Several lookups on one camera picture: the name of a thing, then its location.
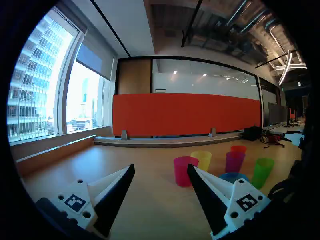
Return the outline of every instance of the roller shade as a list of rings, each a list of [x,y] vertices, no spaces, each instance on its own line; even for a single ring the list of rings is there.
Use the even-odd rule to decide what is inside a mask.
[[[79,48],[76,61],[110,80],[114,53],[101,35],[88,30]]]

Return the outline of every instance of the green cup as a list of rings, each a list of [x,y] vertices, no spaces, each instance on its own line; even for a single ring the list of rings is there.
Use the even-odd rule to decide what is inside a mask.
[[[260,189],[266,182],[272,168],[274,161],[271,158],[258,158],[256,167],[254,168],[253,178],[251,184]]]

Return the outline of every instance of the desk partition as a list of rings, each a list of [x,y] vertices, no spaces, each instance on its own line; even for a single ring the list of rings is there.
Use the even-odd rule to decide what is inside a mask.
[[[113,97],[113,134],[165,136],[217,133],[261,125],[260,101],[211,94],[151,93]]]

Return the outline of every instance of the magenta cup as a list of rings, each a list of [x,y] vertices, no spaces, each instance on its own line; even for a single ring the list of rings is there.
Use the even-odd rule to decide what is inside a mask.
[[[191,186],[190,178],[187,174],[188,164],[191,163],[194,166],[197,166],[199,160],[197,158],[185,156],[175,158],[174,163],[174,175],[176,177],[176,183],[180,187],[189,187]]]
[[[245,155],[243,152],[228,152],[226,154],[226,172],[239,172]]]

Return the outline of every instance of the table surface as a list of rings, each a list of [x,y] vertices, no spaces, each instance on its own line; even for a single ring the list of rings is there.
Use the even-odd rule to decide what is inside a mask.
[[[304,129],[304,122],[298,122],[298,123],[293,123],[293,124],[298,124],[299,126],[293,126],[293,127],[287,127],[285,128],[283,126],[277,127],[277,128],[273,128],[270,131],[275,131],[275,132],[282,132],[282,133],[287,133],[287,131],[300,131],[302,132]]]
[[[210,227],[192,187],[181,188],[174,180],[173,159],[193,151],[210,151],[208,172],[224,173],[225,154],[232,145],[245,145],[241,168],[249,180],[259,157],[274,159],[274,168],[261,191],[267,195],[288,177],[301,150],[290,142],[266,146],[260,141],[236,140],[185,148],[120,148],[94,145],[64,158],[24,178],[34,201],[50,198],[77,179],[92,182],[134,164],[136,174],[111,229],[110,240],[117,239],[211,239]]]

